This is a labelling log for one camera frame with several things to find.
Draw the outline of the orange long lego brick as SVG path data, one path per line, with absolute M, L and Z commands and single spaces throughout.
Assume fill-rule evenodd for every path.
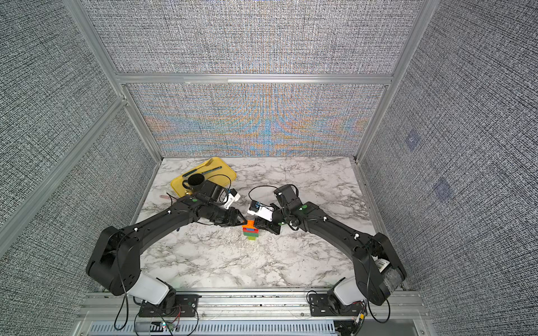
M 259 230 L 255 227 L 255 221 L 248 221 L 246 225 L 242 227 L 242 229 L 246 232 L 259 232 Z

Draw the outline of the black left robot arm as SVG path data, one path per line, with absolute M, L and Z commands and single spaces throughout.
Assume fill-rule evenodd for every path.
M 242 226 L 245 217 L 219 201 L 224 187 L 205 181 L 190 195 L 174 201 L 160 213 L 121 229 L 110 226 L 99 235 L 86 267 L 87 275 L 113 295 L 130 295 L 171 310 L 175 290 L 141 271 L 140 256 L 171 232 L 204 218 L 221 227 Z

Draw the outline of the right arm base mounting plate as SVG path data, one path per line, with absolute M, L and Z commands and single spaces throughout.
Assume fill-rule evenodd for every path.
M 309 291 L 306 300 L 310 308 L 310 315 L 313 317 L 357 316 L 365 311 L 363 301 L 344 305 L 334 295 L 326 293 L 318 294 L 315 291 Z

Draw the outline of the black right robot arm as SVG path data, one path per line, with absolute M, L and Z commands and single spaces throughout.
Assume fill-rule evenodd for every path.
M 407 277 L 389 238 L 354 230 L 312 202 L 303 202 L 294 185 L 273 191 L 278 205 L 251 200 L 248 213 L 277 226 L 316 235 L 344 253 L 353 263 L 355 287 L 373 305 L 381 306 Z

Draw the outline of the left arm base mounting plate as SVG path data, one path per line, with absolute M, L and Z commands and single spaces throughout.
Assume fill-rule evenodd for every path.
M 140 317 L 196 317 L 200 296 L 196 294 L 168 295 L 159 305 L 142 303 Z

